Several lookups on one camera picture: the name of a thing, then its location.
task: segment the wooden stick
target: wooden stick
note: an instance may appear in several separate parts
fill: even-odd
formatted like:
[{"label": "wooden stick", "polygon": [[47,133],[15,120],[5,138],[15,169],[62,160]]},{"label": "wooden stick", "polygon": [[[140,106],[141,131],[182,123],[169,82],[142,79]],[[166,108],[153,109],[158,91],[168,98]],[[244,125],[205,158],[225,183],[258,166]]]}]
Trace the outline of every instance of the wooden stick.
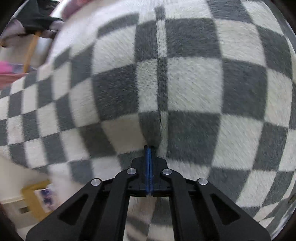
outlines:
[{"label": "wooden stick", "polygon": [[25,57],[25,62],[24,62],[24,73],[27,73],[29,71],[29,67],[30,67],[30,63],[31,63],[31,58],[35,52],[35,48],[37,45],[37,41],[39,36],[41,35],[41,32],[38,31],[35,33],[30,45],[29,45],[29,49],[27,51],[26,57]]}]

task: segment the silver screw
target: silver screw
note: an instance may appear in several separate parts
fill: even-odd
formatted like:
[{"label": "silver screw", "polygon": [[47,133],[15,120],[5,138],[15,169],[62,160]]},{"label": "silver screw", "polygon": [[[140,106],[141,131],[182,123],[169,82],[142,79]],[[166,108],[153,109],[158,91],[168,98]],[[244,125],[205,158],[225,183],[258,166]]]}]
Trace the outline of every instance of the silver screw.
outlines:
[{"label": "silver screw", "polygon": [[93,179],[93,180],[91,181],[91,184],[92,184],[93,186],[98,186],[98,185],[101,184],[101,180],[98,179],[98,178],[95,178],[95,179]]},{"label": "silver screw", "polygon": [[202,177],[202,178],[198,179],[198,183],[200,185],[207,185],[208,181],[207,181],[207,179]]},{"label": "silver screw", "polygon": [[171,169],[168,169],[168,168],[165,168],[165,169],[163,169],[163,174],[164,175],[171,175],[172,174],[172,170]]},{"label": "silver screw", "polygon": [[129,168],[126,172],[127,172],[129,175],[134,175],[134,174],[137,172],[137,170],[134,169],[134,168]]}]

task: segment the checkered blanket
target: checkered blanket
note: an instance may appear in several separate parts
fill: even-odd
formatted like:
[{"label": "checkered blanket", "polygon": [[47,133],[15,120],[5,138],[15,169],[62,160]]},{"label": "checkered blanket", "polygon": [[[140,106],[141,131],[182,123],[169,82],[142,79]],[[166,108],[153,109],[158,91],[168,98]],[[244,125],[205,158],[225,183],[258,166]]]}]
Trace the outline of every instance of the checkered blanket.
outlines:
[{"label": "checkered blanket", "polygon": [[[123,6],[0,93],[2,154],[85,183],[154,145],[272,233],[296,179],[296,55],[275,16],[261,1]],[[166,199],[131,203],[128,240],[172,240]]]}]

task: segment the round metal rivet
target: round metal rivet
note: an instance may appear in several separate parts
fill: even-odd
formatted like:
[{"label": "round metal rivet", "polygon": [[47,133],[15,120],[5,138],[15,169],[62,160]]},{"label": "round metal rivet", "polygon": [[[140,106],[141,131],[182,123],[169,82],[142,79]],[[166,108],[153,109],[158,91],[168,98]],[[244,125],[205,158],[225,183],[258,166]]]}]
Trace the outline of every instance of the round metal rivet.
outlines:
[{"label": "round metal rivet", "polygon": [[134,168],[129,168],[129,169],[127,170],[127,173],[128,173],[129,175],[134,175],[136,172],[137,172],[137,170],[134,169]]},{"label": "round metal rivet", "polygon": [[101,184],[101,180],[98,179],[98,178],[95,178],[95,179],[93,179],[93,180],[91,181],[91,184],[92,184],[93,186],[98,186],[98,185]]},{"label": "round metal rivet", "polygon": [[202,177],[202,178],[198,179],[198,183],[200,185],[207,185],[208,181],[207,181],[207,179]]},{"label": "round metal rivet", "polygon": [[171,175],[172,174],[172,170],[169,168],[163,169],[163,174],[164,175]]}]

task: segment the pink fabric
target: pink fabric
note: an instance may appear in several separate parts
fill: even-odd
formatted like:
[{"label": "pink fabric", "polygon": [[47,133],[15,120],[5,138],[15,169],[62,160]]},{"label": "pink fabric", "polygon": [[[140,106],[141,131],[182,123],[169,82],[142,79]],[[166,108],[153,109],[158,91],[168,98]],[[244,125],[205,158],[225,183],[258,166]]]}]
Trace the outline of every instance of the pink fabric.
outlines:
[{"label": "pink fabric", "polygon": [[26,73],[21,74],[0,74],[0,90],[5,89],[5,87],[12,84],[14,81],[25,76]]},{"label": "pink fabric", "polygon": [[10,74],[13,72],[13,67],[10,63],[0,61],[0,74]]},{"label": "pink fabric", "polygon": [[77,12],[79,9],[82,8],[85,4],[91,2],[93,0],[71,0],[67,3],[66,7],[63,10],[62,13],[62,19],[66,20],[68,19],[72,14]]}]

